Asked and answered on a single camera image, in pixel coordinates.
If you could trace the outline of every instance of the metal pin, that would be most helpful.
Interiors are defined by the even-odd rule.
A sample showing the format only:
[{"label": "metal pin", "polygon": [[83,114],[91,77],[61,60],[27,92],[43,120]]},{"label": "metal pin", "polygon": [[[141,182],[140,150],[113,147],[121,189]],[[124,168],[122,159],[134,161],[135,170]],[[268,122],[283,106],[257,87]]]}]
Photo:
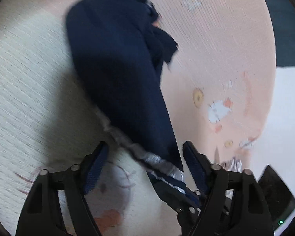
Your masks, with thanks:
[{"label": "metal pin", "polygon": [[48,170],[41,170],[41,171],[39,171],[39,175],[40,176],[45,176],[47,174],[48,174]]},{"label": "metal pin", "polygon": [[74,165],[71,166],[72,171],[77,171],[79,169],[80,169],[80,165],[78,165],[78,164],[74,164]]},{"label": "metal pin", "polygon": [[221,169],[221,165],[217,164],[217,163],[214,163],[211,165],[211,169],[213,170],[220,170]]},{"label": "metal pin", "polygon": [[252,171],[250,169],[244,169],[243,172],[248,176],[252,175]]},{"label": "metal pin", "polygon": [[195,213],[196,213],[196,210],[195,210],[193,207],[189,207],[189,211],[190,211],[192,214],[195,214]]}]

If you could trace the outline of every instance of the white floor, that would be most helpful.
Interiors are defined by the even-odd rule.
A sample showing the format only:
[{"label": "white floor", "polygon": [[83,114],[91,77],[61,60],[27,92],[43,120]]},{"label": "white floor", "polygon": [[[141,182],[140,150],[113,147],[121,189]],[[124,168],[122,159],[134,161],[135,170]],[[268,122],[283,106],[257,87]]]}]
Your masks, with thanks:
[{"label": "white floor", "polygon": [[[279,173],[295,196],[295,67],[277,68],[268,122],[252,150],[251,169],[258,179],[267,164]],[[279,236],[295,216],[275,231]]]}]

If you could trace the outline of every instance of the dark gray surface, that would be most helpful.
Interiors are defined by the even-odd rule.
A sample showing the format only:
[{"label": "dark gray surface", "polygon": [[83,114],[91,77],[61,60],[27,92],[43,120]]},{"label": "dark gray surface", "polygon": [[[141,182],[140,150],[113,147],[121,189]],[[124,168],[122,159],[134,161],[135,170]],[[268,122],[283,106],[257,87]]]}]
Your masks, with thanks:
[{"label": "dark gray surface", "polygon": [[275,38],[277,66],[295,66],[295,8],[289,0],[265,0]]}]

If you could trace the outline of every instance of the folded cloth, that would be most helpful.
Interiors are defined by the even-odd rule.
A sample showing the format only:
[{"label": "folded cloth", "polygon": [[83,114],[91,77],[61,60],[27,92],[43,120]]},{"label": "folded cloth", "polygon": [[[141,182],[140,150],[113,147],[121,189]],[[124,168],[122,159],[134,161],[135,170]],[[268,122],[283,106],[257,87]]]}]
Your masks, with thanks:
[{"label": "folded cloth", "polygon": [[157,178],[177,185],[183,165],[159,87],[177,43],[152,25],[148,0],[83,0],[67,15],[75,70],[106,129]]}]

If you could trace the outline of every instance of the patterned tablecloth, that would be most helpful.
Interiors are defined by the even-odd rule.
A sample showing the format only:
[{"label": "patterned tablecloth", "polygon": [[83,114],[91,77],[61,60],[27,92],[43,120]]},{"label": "patterned tablecloth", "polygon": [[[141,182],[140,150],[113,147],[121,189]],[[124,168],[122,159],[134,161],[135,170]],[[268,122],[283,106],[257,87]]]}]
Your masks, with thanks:
[{"label": "patterned tablecloth", "polygon": [[[0,221],[14,235],[41,168],[65,169],[100,140],[109,162],[86,198],[104,235],[178,235],[142,167],[103,133],[72,72],[63,20],[76,0],[0,3]],[[249,166],[271,105],[275,46],[264,0],[151,0],[179,44],[161,89],[179,148]],[[187,185],[193,188],[192,180]],[[61,206],[73,233],[62,193]]]}]

